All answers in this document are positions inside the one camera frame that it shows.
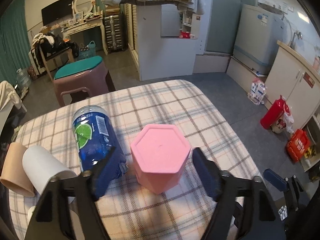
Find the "pink hexagonal cup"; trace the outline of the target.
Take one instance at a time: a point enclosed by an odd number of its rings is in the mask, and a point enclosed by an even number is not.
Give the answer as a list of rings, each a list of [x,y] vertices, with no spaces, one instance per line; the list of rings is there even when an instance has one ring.
[[[161,194],[179,183],[191,145],[175,125],[148,124],[130,148],[137,181]]]

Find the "plain white cup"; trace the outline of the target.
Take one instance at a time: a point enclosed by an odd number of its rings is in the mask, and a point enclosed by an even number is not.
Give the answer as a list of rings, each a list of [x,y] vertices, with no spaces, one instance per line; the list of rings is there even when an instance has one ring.
[[[68,179],[77,176],[42,146],[27,148],[22,158],[22,166],[39,194],[43,193],[52,177]]]

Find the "brown paper cup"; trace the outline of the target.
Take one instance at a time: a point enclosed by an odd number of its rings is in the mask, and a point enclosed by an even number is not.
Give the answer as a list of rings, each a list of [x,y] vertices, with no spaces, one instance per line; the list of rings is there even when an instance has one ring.
[[[7,189],[24,197],[34,197],[34,186],[22,166],[26,150],[27,148],[18,142],[10,144],[1,172],[1,183]]]

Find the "plaid tablecloth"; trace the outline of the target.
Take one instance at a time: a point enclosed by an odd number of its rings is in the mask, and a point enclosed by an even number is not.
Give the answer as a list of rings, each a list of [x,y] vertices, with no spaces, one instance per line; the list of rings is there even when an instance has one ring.
[[[122,89],[62,107],[24,124],[16,141],[25,147],[44,147],[79,173],[72,121],[74,113],[87,105],[105,110],[128,166],[96,203],[112,239],[200,239],[215,209],[191,160],[186,162],[178,184],[161,194],[137,181],[132,150],[139,143],[147,145],[147,130],[154,124],[176,126],[192,148],[199,147],[207,159],[235,177],[251,179],[259,174],[240,138],[215,105],[184,80]]]

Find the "blue drink can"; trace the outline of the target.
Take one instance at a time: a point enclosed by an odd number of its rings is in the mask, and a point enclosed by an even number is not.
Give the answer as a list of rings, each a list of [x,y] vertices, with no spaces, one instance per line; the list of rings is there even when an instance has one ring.
[[[98,161],[104,159],[114,147],[114,153],[119,160],[116,161],[116,172],[113,179],[117,179],[127,172],[125,154],[103,108],[88,105],[78,109],[73,115],[72,130],[82,171],[90,170]]]

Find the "red snack bag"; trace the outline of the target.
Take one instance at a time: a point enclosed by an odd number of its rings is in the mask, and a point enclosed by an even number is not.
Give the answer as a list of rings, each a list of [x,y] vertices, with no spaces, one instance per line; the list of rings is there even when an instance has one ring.
[[[309,148],[311,142],[308,138],[307,132],[303,129],[297,129],[290,140],[287,142],[286,151],[290,159],[296,163],[300,161],[306,150]]]

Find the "red bottle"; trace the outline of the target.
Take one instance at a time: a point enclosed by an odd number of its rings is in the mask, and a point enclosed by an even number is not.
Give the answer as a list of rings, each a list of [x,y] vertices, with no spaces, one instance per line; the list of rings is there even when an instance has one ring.
[[[260,124],[264,129],[270,129],[270,127],[277,121],[284,113],[290,113],[289,106],[286,103],[286,99],[280,95],[280,98],[275,100],[267,113],[260,120]]]

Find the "bed with beige sheet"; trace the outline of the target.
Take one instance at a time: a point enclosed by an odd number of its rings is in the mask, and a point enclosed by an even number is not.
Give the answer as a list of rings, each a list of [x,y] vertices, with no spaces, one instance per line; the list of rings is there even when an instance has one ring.
[[[1,141],[8,141],[27,112],[22,100],[8,81],[1,82]]]

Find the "purple stool teal cushion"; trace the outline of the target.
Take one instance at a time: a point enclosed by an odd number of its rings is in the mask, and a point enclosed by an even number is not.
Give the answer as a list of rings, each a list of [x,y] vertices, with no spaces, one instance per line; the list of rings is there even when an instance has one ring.
[[[53,79],[56,99],[65,106],[63,96],[85,92],[94,97],[114,92],[112,77],[101,56],[94,56],[67,64],[60,68]]]

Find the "white washing machine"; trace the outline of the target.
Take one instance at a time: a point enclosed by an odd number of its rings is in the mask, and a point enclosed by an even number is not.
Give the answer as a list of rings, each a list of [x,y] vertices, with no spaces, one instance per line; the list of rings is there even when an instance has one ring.
[[[262,75],[270,72],[285,30],[282,15],[266,7],[242,6],[233,48],[235,59]]]

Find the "white wardrobe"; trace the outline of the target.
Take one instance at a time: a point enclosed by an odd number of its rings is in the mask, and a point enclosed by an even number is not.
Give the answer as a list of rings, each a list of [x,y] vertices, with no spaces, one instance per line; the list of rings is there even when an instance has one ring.
[[[198,39],[161,37],[161,7],[137,8],[138,65],[140,81],[193,73],[196,55],[206,46],[212,3],[205,2]]]

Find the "white dressing table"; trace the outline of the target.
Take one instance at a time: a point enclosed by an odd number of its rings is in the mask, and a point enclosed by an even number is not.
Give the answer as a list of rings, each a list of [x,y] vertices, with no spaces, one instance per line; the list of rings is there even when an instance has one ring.
[[[108,51],[107,51],[106,38],[105,38],[105,27],[104,27],[102,17],[97,17],[97,18],[94,18],[93,20],[87,21],[85,23],[80,23],[80,24],[74,25],[72,27],[68,27],[68,28],[62,30],[61,33],[63,35],[63,38],[70,38],[71,35],[74,35],[74,34],[89,30],[89,29],[93,29],[96,27],[100,28],[103,50],[104,50],[105,55],[107,55]]]

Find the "drawer tower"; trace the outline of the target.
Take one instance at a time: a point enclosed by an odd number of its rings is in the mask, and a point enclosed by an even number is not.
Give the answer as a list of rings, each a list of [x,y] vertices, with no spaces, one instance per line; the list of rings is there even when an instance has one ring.
[[[122,14],[104,17],[105,40],[108,52],[125,50],[125,30]]]

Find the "black television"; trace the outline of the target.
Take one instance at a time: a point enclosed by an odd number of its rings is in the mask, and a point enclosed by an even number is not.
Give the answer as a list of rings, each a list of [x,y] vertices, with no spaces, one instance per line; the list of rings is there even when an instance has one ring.
[[[72,15],[72,2],[73,0],[58,0],[41,9],[43,25],[48,25],[63,17]]]

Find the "white oval vanity mirror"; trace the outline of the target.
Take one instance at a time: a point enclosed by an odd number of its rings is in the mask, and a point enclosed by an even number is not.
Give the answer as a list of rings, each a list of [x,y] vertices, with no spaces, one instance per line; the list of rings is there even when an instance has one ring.
[[[86,16],[92,12],[94,0],[74,0],[73,9],[76,14],[83,13]]]

